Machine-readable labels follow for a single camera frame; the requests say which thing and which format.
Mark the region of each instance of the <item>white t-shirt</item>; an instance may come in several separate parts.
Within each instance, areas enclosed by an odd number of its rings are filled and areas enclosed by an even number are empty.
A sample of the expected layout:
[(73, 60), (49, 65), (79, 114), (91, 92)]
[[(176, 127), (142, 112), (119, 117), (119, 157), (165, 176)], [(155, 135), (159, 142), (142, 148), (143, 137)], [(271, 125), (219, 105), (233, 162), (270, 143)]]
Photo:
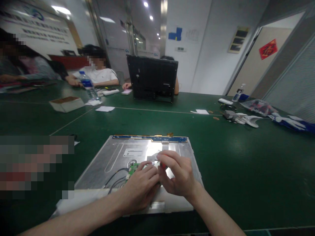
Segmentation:
[[(115, 71), (108, 68), (96, 70), (95, 68), (91, 67), (83, 67), (79, 71), (84, 71), (85, 74), (91, 78), (94, 84), (118, 79)], [(76, 72), (73, 75), (77, 78), (80, 77), (79, 72)]]

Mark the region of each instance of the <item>window blind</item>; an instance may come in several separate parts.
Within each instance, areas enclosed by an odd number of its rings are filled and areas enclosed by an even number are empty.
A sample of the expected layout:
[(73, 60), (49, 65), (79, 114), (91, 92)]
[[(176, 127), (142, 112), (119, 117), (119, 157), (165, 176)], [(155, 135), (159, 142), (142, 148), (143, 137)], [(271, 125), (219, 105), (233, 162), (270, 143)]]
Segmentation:
[(275, 108), (315, 123), (315, 37), (264, 100)]

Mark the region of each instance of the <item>blue circuit board strip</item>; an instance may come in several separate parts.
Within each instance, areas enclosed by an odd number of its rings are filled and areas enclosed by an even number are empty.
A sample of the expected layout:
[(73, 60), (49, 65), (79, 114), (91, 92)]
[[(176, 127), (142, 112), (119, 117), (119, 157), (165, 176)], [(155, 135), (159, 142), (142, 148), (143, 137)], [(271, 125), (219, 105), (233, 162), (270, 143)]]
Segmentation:
[(187, 137), (176, 136), (131, 136), (131, 135), (113, 135), (113, 139), (151, 139), (151, 142), (169, 141), (170, 143), (187, 143)]

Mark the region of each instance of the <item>woman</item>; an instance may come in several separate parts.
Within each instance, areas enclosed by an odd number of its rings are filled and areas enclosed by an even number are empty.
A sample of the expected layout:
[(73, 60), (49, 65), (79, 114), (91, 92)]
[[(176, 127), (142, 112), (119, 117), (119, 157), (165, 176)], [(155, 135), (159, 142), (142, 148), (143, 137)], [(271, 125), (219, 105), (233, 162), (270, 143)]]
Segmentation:
[[(84, 71), (95, 87), (119, 85), (115, 71), (106, 68), (106, 55), (102, 48), (89, 44), (83, 48), (83, 53), (93, 66), (83, 67), (79, 71)], [(79, 72), (76, 72), (67, 76), (66, 81), (74, 87), (82, 86), (77, 79), (79, 76)]]
[(17, 80), (37, 79), (61, 80), (46, 59), (26, 45), (20, 45), (13, 35), (5, 32), (0, 39), (0, 82), (10, 83)]
[[(170, 56), (161, 56), (160, 59), (174, 61), (174, 58), (173, 58), (173, 57), (170, 57)], [(124, 84), (122, 85), (122, 89), (123, 89), (123, 90), (129, 89), (129, 88), (131, 88), (131, 83), (124, 83)], [(177, 79), (177, 76), (176, 76), (176, 83), (175, 83), (174, 95), (178, 95), (178, 93), (179, 93), (179, 85), (178, 85), (178, 79)]]

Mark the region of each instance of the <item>red decoration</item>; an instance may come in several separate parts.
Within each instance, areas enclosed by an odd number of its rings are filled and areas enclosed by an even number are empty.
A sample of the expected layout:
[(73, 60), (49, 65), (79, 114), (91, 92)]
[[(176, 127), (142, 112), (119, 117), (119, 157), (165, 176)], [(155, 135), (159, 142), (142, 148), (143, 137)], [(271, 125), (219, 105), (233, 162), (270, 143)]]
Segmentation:
[(272, 40), (270, 43), (267, 43), (265, 46), (262, 46), (259, 49), (260, 57), (263, 59), (269, 57), (278, 51), (276, 39)]

